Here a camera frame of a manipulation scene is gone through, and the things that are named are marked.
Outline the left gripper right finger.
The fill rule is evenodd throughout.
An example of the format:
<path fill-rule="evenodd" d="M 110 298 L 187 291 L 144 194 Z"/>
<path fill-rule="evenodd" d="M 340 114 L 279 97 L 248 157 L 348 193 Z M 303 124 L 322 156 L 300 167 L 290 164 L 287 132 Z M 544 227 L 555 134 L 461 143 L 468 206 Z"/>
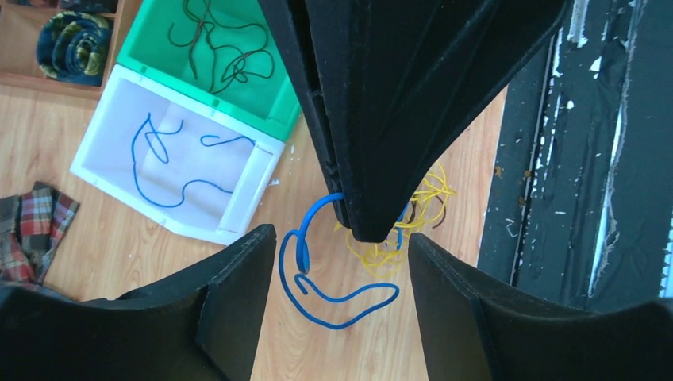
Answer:
<path fill-rule="evenodd" d="M 669 380 L 672 301 L 597 314 L 527 294 L 426 235 L 408 246 L 431 380 Z"/>

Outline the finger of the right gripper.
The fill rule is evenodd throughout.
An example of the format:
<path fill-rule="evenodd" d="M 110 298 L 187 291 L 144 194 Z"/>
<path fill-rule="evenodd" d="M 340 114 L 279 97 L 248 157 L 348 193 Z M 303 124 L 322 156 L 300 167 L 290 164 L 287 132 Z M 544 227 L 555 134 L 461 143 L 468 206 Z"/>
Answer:
<path fill-rule="evenodd" d="M 348 1 L 350 224 L 380 242 L 430 165 L 553 34 L 566 1 Z"/>
<path fill-rule="evenodd" d="M 271 34 L 298 97 L 334 210 L 350 224 L 347 163 L 350 90 L 348 1 L 262 1 Z"/>

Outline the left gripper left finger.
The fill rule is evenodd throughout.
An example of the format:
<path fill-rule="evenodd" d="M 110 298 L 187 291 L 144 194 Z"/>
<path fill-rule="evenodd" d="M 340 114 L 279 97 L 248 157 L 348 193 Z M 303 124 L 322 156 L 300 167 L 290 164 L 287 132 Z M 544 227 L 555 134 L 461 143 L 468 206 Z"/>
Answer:
<path fill-rule="evenodd" d="M 247 380 L 276 249 L 271 224 L 115 299 L 1 289 L 4 380 Z"/>

